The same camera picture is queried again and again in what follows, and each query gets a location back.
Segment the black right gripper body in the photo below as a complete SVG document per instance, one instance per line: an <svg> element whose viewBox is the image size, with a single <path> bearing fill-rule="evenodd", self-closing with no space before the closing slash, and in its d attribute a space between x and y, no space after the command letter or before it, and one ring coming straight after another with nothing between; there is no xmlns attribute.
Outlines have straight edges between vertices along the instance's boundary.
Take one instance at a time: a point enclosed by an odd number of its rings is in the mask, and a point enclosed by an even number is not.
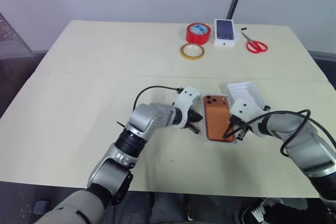
<svg viewBox="0 0 336 224"><path fill-rule="evenodd" d="M242 132L248 132L249 131L249 127L243 127L243 125L245 124L245 122L243 122L240 118L238 118L237 116L232 115L229 119L229 133L239 129L239 131L237 131L238 133L242 133Z"/></svg>

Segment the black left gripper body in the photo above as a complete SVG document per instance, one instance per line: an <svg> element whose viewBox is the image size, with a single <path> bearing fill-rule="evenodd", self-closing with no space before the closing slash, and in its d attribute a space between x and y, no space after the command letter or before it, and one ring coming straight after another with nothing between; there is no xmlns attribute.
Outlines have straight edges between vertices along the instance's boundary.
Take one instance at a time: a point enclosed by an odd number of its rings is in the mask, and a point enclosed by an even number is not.
<svg viewBox="0 0 336 224"><path fill-rule="evenodd" d="M189 109L187 113L187 121L182 128L195 130L196 127L193 125L193 123L196 123L196 111L194 111L193 109Z"/></svg>

